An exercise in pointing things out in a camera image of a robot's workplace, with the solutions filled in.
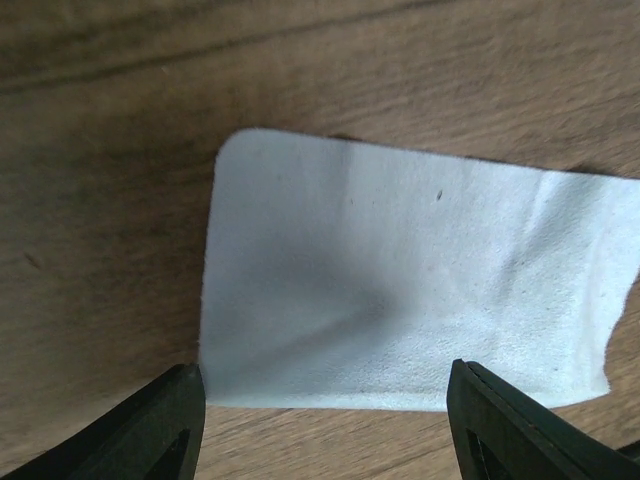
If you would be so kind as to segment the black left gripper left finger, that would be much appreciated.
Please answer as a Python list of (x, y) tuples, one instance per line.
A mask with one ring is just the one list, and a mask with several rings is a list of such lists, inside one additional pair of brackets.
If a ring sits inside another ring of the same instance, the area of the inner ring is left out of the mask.
[(171, 367), (6, 479), (192, 479), (205, 420), (196, 364)]

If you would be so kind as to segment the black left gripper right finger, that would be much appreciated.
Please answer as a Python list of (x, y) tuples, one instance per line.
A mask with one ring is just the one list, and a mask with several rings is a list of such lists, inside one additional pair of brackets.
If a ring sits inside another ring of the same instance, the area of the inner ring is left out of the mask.
[(452, 363), (447, 414), (463, 479), (637, 479), (639, 443), (612, 449), (477, 362)]

